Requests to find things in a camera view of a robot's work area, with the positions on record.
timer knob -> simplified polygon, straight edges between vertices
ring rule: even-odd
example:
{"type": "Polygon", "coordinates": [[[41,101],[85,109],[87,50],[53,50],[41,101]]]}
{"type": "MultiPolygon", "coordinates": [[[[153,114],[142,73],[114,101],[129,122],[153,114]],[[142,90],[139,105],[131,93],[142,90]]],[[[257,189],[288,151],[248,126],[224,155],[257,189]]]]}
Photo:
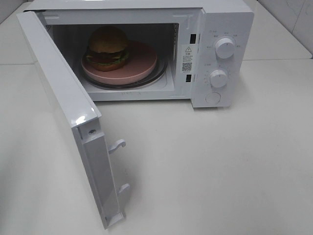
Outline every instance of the timer knob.
{"type": "Polygon", "coordinates": [[[220,88],[226,85],[228,76],[224,70],[215,70],[210,74],[210,83],[212,87],[220,88]]]}
{"type": "Polygon", "coordinates": [[[221,59],[227,59],[235,52],[235,41],[230,37],[219,39],[215,44],[215,52],[221,59]]]}

qr code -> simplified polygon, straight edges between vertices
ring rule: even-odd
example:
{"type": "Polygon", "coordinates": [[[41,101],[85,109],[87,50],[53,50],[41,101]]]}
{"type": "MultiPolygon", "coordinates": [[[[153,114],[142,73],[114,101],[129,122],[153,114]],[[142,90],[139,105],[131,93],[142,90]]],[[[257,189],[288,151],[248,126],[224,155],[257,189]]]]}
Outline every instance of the qr code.
{"type": "Polygon", "coordinates": [[[182,63],[182,71],[191,71],[192,63],[182,63]]]}

open microwave door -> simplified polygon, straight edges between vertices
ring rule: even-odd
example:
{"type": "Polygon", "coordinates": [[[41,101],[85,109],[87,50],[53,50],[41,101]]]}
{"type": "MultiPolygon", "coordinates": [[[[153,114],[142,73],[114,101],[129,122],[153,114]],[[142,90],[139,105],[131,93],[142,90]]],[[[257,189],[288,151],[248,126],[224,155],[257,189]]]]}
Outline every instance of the open microwave door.
{"type": "Polygon", "coordinates": [[[125,141],[106,145],[99,110],[37,14],[32,11],[21,13],[18,20],[58,124],[69,132],[71,130],[70,138],[76,142],[101,220],[107,228],[124,217],[119,199],[129,185],[116,189],[109,154],[119,146],[125,146],[125,141]]]}

microwave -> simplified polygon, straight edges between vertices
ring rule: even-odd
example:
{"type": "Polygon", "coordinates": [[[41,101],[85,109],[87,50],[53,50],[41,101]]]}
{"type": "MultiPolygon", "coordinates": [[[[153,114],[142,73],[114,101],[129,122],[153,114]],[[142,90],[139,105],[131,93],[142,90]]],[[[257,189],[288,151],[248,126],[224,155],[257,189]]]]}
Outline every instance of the microwave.
{"type": "Polygon", "coordinates": [[[58,123],[75,144],[104,228],[125,217],[129,184],[116,185],[94,101],[189,99],[227,107],[254,14],[242,0],[34,0],[18,14],[58,123]],[[102,84],[83,70],[89,36],[102,26],[152,47],[156,65],[138,82],[102,84]]]}

warning label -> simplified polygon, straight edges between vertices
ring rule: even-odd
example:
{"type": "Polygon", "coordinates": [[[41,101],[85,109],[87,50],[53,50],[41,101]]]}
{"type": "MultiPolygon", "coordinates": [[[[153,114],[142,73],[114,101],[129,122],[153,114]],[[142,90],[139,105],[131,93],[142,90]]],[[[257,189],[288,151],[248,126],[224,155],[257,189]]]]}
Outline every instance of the warning label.
{"type": "Polygon", "coordinates": [[[181,48],[181,71],[192,72],[193,71],[193,60],[196,54],[197,45],[185,44],[181,48]]]}

